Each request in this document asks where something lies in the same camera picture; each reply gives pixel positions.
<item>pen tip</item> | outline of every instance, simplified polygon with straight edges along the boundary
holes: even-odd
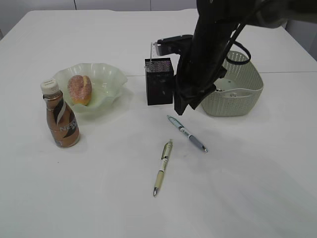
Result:
[[[157,187],[154,188],[154,191],[153,191],[153,196],[155,197],[158,193],[159,189]]]

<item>black box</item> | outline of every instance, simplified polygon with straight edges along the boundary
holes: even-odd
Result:
[[[170,58],[145,59],[148,105],[173,103],[174,70]]]

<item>bread roll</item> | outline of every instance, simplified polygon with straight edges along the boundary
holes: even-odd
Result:
[[[68,92],[74,104],[87,105],[91,100],[92,86],[88,76],[75,75],[68,81]]]

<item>bottle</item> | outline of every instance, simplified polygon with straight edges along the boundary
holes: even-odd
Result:
[[[55,143],[69,147],[79,140],[79,129],[74,112],[63,99],[57,82],[52,79],[41,84],[43,99],[47,106],[47,122]]]

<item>basket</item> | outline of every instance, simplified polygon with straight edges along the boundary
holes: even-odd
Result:
[[[237,51],[230,51],[228,57],[234,61],[248,59],[243,53]],[[208,95],[201,105],[210,116],[245,115],[256,104],[263,90],[261,76],[251,62],[235,65],[225,60],[222,66],[227,69],[226,76],[214,83],[217,90]]]

